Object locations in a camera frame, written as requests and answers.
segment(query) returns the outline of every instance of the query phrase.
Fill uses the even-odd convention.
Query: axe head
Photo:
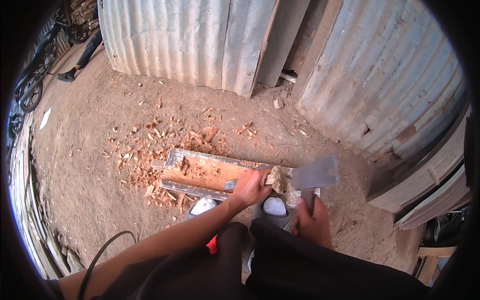
[[[293,169],[291,183],[295,190],[338,185],[336,156],[320,158],[312,164]]]

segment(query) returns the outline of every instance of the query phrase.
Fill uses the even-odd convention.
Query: motorcycle
[[[74,44],[81,44],[88,39],[88,31],[82,26],[63,23],[59,10],[54,14],[52,27],[38,43],[32,59],[20,73],[20,80],[14,90],[14,98],[25,113],[32,112],[40,102],[43,78],[50,74],[49,71],[57,60],[58,33],[61,29],[65,32],[65,38]]]

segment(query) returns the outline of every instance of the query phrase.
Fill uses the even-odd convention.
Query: dirt ground
[[[84,44],[75,45],[53,70],[54,76],[69,70],[83,49]],[[393,214],[366,203],[378,171],[361,156],[345,151],[340,143],[321,137],[303,122],[294,103],[275,110],[273,101],[279,92],[267,94],[257,87],[254,96],[247,99],[167,78],[126,75],[112,69],[103,47],[77,72],[74,82],[59,82],[54,76],[45,80],[43,97],[34,112],[34,165],[50,226],[60,235],[62,246],[78,253],[83,265],[88,266],[100,247],[121,230],[131,230],[145,239],[183,220],[176,207],[148,205],[144,187],[120,183],[128,170],[117,171],[117,158],[104,157],[102,152],[111,149],[108,140],[122,141],[134,124],[141,126],[155,117],[160,131],[168,128],[173,117],[186,119],[185,128],[201,132],[203,127],[211,126],[202,111],[213,108],[208,113],[213,117],[221,115],[221,121],[213,122],[219,132],[212,143],[225,139],[230,151],[225,156],[299,167],[316,157],[337,155],[341,184],[321,191],[330,211],[335,249],[408,273],[413,271],[420,229],[394,230]],[[291,85],[284,84],[291,91]],[[157,109],[159,96],[163,105]],[[52,111],[48,122],[40,130],[43,114],[49,108]],[[232,131],[250,121],[251,130],[257,130],[256,138],[248,139],[245,133],[236,135]],[[146,137],[146,131],[139,130],[136,135]],[[248,224],[251,212],[249,208],[237,219]],[[131,244],[130,237],[120,237],[100,261]]]

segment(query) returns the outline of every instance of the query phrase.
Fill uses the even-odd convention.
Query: tire
[[[14,114],[10,118],[10,130],[13,134],[19,134],[24,126],[24,117],[21,114]]]
[[[37,105],[40,103],[43,93],[43,81],[39,81],[35,88],[33,88],[29,95],[20,103],[20,108],[28,113],[34,111]]]
[[[84,43],[88,39],[88,31],[84,30],[80,25],[70,25],[64,31],[68,41],[74,44]]]

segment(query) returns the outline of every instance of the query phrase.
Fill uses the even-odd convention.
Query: person's leg
[[[58,80],[61,81],[73,81],[75,79],[75,72],[79,69],[83,69],[90,58],[92,57],[93,53],[95,52],[96,48],[102,43],[102,32],[98,30],[97,33],[90,39],[87,46],[85,47],[85,51],[82,53],[82,56],[78,60],[77,64],[68,72],[59,74],[57,76]]]

